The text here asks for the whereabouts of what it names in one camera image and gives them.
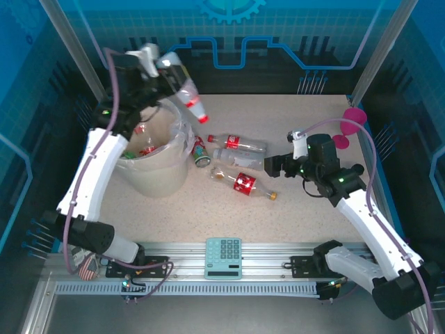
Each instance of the metal pole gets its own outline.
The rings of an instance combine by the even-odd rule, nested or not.
[[[362,76],[357,82],[356,87],[351,95],[351,105],[358,106],[362,101],[362,98],[372,80],[376,76],[380,66],[387,57],[389,51],[391,51],[397,37],[405,26],[406,21],[411,15],[412,10],[416,6],[418,0],[401,0],[400,5],[397,7],[391,21],[388,23],[385,32],[382,35],[377,47],[375,48],[371,59],[369,59],[368,65],[364,69]]]
[[[59,3],[57,0],[40,0],[40,3],[97,101],[103,100],[106,96],[105,89]]]

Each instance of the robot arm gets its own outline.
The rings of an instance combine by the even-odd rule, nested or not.
[[[72,194],[78,179],[82,177],[72,212],[68,243],[126,263],[142,265],[144,263],[141,261],[145,259],[142,246],[117,235],[112,225],[98,222],[111,173],[134,128],[141,121],[140,111],[146,107],[156,106],[159,100],[176,95],[200,122],[206,122],[208,118],[195,84],[175,53],[170,52],[159,58],[158,47],[147,44],[139,51],[114,56],[113,60],[120,97],[116,123],[81,175],[82,167],[110,122],[113,100],[108,97],[100,102],[93,113],[86,150],[71,187],[58,204],[57,211],[45,212],[43,221],[50,224],[53,233],[62,240]]]
[[[379,309],[390,319],[397,319],[424,304],[421,288],[407,259],[375,220],[377,216],[389,233],[404,248],[423,277],[429,295],[439,282],[440,269],[425,263],[396,233],[371,199],[372,214],[366,204],[366,186],[360,179],[364,168],[341,168],[334,141],[327,134],[301,136],[288,134],[293,153],[265,159],[264,169],[271,177],[301,176],[314,182],[327,198],[360,233],[377,263],[365,260],[332,240],[314,249],[313,261],[319,272],[331,270],[350,278],[373,295]]]

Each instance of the pink disc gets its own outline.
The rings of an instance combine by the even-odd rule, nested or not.
[[[353,120],[359,123],[360,125],[364,125],[364,123],[366,123],[366,121],[368,120],[368,116],[366,116],[366,113],[360,108],[346,109],[345,113],[343,114],[343,118],[346,118],[348,120]],[[351,134],[356,134],[360,129],[354,124],[341,122],[340,130],[341,133],[344,134],[345,136],[350,136]]]
[[[336,134],[332,137],[332,140],[335,143],[335,147],[339,150],[345,150],[349,147],[349,139],[347,139],[345,136],[342,136],[340,134]]]

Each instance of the gray floor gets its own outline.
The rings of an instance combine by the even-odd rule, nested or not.
[[[290,297],[159,296],[126,305],[118,296],[59,296],[47,334],[405,334],[364,290],[334,305]]]

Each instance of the table surface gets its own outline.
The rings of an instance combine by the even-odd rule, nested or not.
[[[267,156],[292,151],[286,135],[293,129],[334,117],[348,108],[344,95],[202,95],[210,118],[195,131],[211,154],[216,146],[208,134],[238,134],[268,143]],[[323,125],[314,133],[340,134],[339,124]],[[338,150],[343,167],[361,164],[364,157],[357,135],[348,137],[350,147]],[[244,242],[362,241],[358,232],[330,202],[311,198],[300,178],[269,177],[266,172],[240,170],[257,177],[278,193],[277,200],[250,198],[210,178],[212,164],[196,168],[188,162],[188,177],[180,190],[167,198],[146,198],[116,172],[108,184],[101,220],[114,225],[134,241],[203,242],[209,237],[239,237]],[[362,176],[365,183],[367,171]],[[316,193],[313,184],[307,190]]]

